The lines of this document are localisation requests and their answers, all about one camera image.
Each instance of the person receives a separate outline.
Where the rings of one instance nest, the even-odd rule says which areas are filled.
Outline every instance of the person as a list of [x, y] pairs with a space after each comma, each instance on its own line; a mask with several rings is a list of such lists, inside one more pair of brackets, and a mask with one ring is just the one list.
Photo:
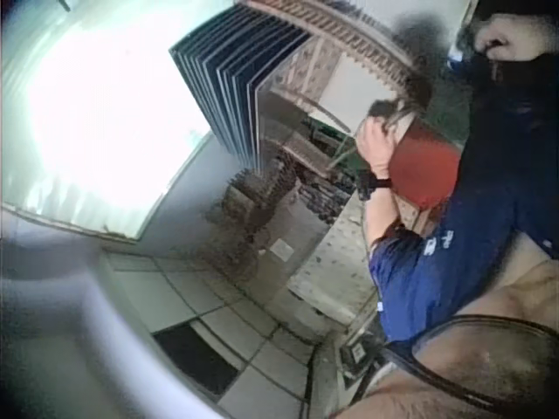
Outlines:
[[[516, 61], [557, 53], [558, 45], [550, 17], [511, 15], [493, 16], [475, 42], [491, 59]], [[474, 94], [457, 185], [431, 236], [401, 225], [390, 189], [371, 194], [369, 268], [383, 302], [390, 363], [372, 391], [336, 417], [559, 412], [556, 81], [545, 89], [494, 86]], [[357, 145], [376, 177], [388, 179], [396, 142], [383, 123], [366, 119]], [[504, 258], [517, 262], [518, 275], [492, 280]]]

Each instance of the white wall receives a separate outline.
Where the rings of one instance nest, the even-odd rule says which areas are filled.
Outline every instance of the white wall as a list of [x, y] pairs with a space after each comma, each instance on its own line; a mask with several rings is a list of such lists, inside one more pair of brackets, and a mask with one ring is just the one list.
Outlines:
[[67, 230], [31, 223], [3, 211], [3, 235], [15, 237], [19, 244], [87, 241], [111, 250], [150, 256], [193, 253], [217, 230], [205, 221], [204, 214], [219, 202], [228, 181], [240, 170], [234, 157], [222, 148], [213, 135], [192, 156], [190, 165], [163, 198], [140, 241], [121, 244], [101, 241]]
[[[321, 96], [321, 106], [349, 127], [353, 135], [375, 100], [393, 100], [391, 91], [361, 64], [343, 54], [332, 79]], [[311, 116], [344, 133], [327, 115], [314, 111]]]

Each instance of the window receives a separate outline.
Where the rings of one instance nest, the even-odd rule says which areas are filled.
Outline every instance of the window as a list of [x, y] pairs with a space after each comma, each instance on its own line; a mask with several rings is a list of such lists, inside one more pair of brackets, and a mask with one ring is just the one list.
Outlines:
[[209, 131], [169, 48], [231, 4], [15, 10], [3, 33], [3, 205], [138, 239]]

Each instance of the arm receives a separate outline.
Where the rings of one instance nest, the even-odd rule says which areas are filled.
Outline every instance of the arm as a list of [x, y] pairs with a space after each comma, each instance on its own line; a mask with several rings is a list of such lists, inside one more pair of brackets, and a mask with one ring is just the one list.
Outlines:
[[[368, 118], [357, 135], [357, 149], [362, 158], [370, 165], [378, 179], [388, 179], [389, 164], [396, 149], [394, 129], [383, 131], [384, 118]], [[390, 226], [399, 218], [399, 211], [390, 189], [378, 189], [365, 204], [365, 236], [371, 249], [385, 236]]]
[[559, 26], [547, 16], [496, 14], [481, 25], [475, 48], [493, 60], [531, 61], [559, 52]]

